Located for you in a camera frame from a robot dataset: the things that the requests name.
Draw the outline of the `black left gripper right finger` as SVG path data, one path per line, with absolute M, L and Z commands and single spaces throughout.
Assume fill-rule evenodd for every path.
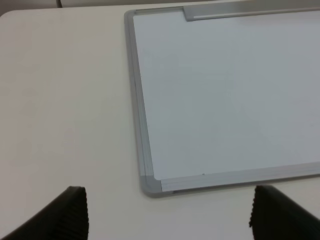
M 255 240 L 320 238 L 320 220 L 272 185 L 255 187 L 249 227 Z

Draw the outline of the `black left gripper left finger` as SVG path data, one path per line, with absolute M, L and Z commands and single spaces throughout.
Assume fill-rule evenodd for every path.
M 41 211 L 3 237 L 4 240 L 87 240 L 86 188 L 69 186 Z

